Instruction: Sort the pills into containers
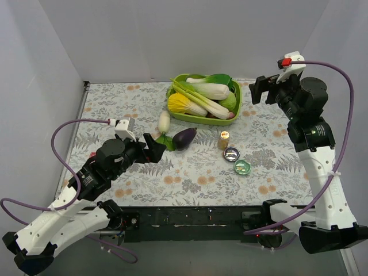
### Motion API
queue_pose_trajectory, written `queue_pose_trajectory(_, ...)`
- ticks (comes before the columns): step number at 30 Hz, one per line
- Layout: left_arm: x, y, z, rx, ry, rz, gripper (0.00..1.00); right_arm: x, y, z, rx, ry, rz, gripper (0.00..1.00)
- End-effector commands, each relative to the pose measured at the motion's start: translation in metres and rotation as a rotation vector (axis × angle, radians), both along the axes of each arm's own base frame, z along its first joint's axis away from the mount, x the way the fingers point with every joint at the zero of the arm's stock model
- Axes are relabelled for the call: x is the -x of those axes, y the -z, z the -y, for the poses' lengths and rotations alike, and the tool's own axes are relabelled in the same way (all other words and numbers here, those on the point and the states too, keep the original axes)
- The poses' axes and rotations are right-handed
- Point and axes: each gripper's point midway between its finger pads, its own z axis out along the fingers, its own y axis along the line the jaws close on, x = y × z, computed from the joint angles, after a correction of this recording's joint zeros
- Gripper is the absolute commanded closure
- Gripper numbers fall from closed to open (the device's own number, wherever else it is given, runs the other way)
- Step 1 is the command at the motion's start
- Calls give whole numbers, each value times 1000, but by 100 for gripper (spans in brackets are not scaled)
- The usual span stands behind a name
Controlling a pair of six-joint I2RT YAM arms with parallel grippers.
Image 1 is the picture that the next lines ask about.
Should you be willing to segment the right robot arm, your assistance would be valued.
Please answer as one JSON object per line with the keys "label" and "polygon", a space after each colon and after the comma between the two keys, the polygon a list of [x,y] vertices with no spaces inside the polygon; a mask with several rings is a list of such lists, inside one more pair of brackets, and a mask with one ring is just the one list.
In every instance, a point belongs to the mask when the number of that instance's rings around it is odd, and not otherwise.
{"label": "right robot arm", "polygon": [[310,254],[341,250],[367,239],[367,227],[357,223],[343,193],[339,173],[334,169],[335,139],[322,118],[328,100],[327,85],[320,79],[291,75],[284,82],[278,76],[259,76],[249,86],[252,103],[277,104],[289,119],[287,132],[308,175],[314,215],[299,214],[285,200],[263,203],[261,224],[266,228],[284,225],[300,239]]}

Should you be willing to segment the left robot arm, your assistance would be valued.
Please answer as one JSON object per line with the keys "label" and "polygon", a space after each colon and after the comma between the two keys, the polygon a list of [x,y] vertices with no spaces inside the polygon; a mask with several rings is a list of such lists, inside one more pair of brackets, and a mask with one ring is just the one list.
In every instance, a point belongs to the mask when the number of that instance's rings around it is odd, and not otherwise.
{"label": "left robot arm", "polygon": [[6,233],[2,240],[14,254],[17,267],[27,275],[37,275],[51,265],[65,248],[90,233],[118,229],[126,223],[122,209],[113,201],[98,202],[88,214],[78,212],[109,190],[112,181],[134,163],[158,163],[166,146],[149,133],[144,142],[116,136],[105,141],[94,156],[72,177],[48,211],[18,232]]}

